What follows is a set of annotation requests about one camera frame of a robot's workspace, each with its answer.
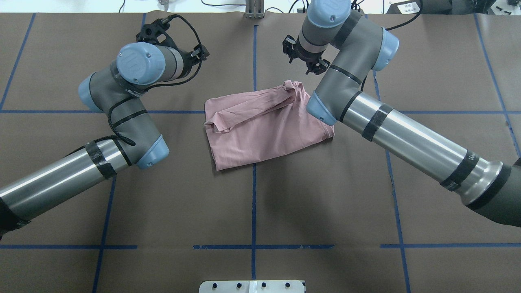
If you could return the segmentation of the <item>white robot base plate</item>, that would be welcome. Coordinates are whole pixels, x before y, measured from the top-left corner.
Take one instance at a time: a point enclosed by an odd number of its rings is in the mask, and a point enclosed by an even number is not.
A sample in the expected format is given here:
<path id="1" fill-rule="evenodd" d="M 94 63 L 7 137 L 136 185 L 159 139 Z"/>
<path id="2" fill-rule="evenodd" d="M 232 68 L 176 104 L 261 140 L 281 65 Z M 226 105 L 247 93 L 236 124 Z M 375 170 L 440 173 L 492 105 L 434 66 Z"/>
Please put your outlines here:
<path id="1" fill-rule="evenodd" d="M 301 280 L 212 280 L 199 286 L 199 293 L 305 293 Z"/>

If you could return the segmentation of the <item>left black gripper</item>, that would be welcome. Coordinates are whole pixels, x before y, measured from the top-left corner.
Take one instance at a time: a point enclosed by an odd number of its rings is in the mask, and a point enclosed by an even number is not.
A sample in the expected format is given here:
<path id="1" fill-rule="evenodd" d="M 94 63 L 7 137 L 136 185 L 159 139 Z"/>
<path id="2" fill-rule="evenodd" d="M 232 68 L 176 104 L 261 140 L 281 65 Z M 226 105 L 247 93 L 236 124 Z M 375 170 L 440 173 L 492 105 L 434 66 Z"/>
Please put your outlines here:
<path id="1" fill-rule="evenodd" d="M 188 76 L 193 66 L 199 64 L 201 61 L 206 61 L 207 57 L 210 55 L 210 52 L 207 50 L 205 45 L 197 45 L 190 52 L 184 50 L 179 50 L 179 52 L 183 61 L 182 72 L 179 75 L 179 78 Z"/>

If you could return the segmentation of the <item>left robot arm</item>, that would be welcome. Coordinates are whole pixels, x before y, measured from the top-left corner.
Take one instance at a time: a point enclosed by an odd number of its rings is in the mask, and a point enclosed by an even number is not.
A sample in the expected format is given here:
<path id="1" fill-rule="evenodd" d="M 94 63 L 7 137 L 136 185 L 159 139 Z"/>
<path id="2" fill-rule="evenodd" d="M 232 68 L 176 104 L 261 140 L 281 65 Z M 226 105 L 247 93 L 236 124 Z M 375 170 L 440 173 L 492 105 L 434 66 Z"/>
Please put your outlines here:
<path id="1" fill-rule="evenodd" d="M 129 167 L 146 169 L 166 158 L 167 143 L 141 99 L 153 87 L 186 77 L 209 55 L 202 44 L 186 51 L 172 44 L 134 42 L 89 75 L 78 93 L 91 112 L 105 119 L 106 135 L 2 187 L 1 235 Z"/>

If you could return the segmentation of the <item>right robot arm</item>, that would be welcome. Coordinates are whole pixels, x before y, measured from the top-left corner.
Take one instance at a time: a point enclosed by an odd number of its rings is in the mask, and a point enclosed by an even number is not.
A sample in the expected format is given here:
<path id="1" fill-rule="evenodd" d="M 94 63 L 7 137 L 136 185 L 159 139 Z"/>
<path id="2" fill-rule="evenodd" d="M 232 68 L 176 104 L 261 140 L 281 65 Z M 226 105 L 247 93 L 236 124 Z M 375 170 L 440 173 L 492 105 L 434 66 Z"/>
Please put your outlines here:
<path id="1" fill-rule="evenodd" d="M 396 36 L 346 0 L 313 0 L 298 37 L 283 41 L 291 61 L 324 74 L 307 103 L 310 115 L 352 128 L 458 194 L 471 211 L 519 227 L 520 161 L 487 161 L 363 91 L 363 79 L 385 68 L 398 48 Z"/>

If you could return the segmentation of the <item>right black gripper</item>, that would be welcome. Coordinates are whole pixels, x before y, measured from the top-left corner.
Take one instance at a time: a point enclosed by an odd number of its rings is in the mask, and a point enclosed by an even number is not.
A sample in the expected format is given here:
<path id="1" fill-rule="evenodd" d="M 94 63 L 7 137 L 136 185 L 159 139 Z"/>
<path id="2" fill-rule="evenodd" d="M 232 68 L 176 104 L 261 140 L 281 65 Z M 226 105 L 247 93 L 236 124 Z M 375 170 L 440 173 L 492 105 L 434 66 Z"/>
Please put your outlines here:
<path id="1" fill-rule="evenodd" d="M 324 50 L 319 52 L 311 52 L 303 48 L 300 41 L 295 41 L 290 35 L 287 35 L 282 42 L 283 54 L 289 58 L 289 63 L 292 63 L 294 58 L 299 58 L 306 63 L 307 71 L 305 74 L 313 73 L 320 75 L 326 72 L 331 66 L 331 62 L 322 59 Z"/>

